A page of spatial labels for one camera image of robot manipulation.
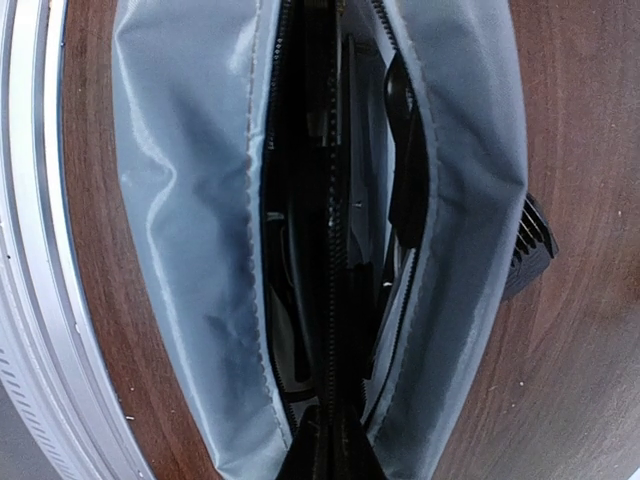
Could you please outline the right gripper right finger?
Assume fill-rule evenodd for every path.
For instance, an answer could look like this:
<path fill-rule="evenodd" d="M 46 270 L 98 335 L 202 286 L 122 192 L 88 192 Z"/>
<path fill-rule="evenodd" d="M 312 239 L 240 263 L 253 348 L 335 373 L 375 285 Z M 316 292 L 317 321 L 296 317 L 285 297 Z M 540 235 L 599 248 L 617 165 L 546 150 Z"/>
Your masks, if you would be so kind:
<path fill-rule="evenodd" d="M 353 408 L 340 406 L 332 426 L 333 479 L 386 479 Z"/>

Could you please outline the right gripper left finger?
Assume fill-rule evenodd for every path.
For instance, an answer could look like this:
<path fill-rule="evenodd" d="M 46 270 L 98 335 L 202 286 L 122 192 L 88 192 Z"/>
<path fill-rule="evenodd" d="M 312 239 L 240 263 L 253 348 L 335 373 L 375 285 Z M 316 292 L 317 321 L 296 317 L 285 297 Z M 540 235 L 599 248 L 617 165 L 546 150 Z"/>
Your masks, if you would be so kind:
<path fill-rule="evenodd" d="M 330 474 L 329 422 L 322 408 L 309 406 L 301 419 L 277 480 L 327 480 Z"/>

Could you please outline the grey zipper pouch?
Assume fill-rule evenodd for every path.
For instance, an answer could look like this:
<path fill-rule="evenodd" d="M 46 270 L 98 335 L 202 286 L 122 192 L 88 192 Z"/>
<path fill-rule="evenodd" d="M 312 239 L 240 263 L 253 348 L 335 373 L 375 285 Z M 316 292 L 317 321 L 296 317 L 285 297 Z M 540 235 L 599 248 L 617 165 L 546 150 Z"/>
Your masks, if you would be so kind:
<path fill-rule="evenodd" d="M 284 1 L 122 1 L 113 34 L 118 173 L 154 315 L 227 479 L 276 479 L 321 394 L 278 389 L 269 353 L 261 174 Z M 323 162 L 321 1 L 306 12 L 307 121 Z M 334 1 L 349 161 L 342 341 L 349 396 L 386 479 L 428 479 L 485 350 L 527 191 L 522 83 L 505 1 Z M 395 145 L 384 79 L 400 53 L 423 121 L 421 245 L 383 286 Z"/>

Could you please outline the large black-handled scissors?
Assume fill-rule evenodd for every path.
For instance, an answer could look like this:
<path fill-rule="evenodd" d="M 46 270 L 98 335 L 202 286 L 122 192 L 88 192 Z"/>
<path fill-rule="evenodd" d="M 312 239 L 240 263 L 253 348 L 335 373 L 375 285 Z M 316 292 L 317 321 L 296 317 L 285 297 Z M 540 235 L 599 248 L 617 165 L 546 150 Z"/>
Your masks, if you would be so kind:
<path fill-rule="evenodd" d="M 400 53 L 384 79 L 384 106 L 395 145 L 388 221 L 392 227 L 385 255 L 383 286 L 400 275 L 407 250 L 421 245 L 429 203 L 426 137 L 414 90 Z"/>

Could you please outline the black silver hair clipper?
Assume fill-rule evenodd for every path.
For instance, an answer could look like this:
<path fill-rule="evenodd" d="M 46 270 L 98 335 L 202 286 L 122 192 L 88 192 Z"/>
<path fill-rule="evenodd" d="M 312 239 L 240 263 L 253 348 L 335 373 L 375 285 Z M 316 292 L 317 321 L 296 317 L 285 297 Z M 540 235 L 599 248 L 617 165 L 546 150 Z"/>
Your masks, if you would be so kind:
<path fill-rule="evenodd" d="M 260 193 L 269 353 L 291 403 L 324 386 L 326 179 L 307 121 L 305 16 L 302 1 L 279 7 Z"/>

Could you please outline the black comb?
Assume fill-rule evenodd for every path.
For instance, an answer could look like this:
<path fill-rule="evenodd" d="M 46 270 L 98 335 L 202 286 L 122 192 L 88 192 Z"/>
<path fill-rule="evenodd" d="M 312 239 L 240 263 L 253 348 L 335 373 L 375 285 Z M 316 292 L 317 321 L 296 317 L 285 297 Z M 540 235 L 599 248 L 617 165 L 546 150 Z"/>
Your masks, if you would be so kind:
<path fill-rule="evenodd" d="M 326 80 L 323 87 L 323 112 L 326 116 L 323 134 L 323 158 L 327 170 L 327 326 L 326 326 L 326 410 L 335 416 L 349 396 L 347 368 L 343 365 L 342 341 L 346 338 L 345 317 L 348 315 L 347 227 L 349 161 L 342 149 L 341 34 L 337 3 L 321 1 L 314 14 L 319 22 L 319 45 Z"/>

